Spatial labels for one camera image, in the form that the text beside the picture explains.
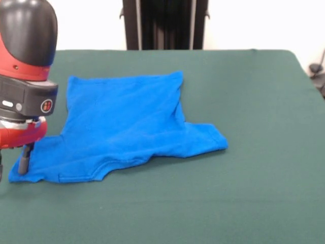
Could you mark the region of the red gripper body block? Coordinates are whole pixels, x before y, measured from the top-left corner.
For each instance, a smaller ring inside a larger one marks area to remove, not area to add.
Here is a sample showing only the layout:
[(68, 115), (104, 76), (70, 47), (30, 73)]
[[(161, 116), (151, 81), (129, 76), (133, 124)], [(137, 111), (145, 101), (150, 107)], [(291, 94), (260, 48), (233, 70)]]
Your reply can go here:
[(21, 147), (41, 140), (47, 132), (45, 118), (14, 123), (1, 120), (1, 149)]

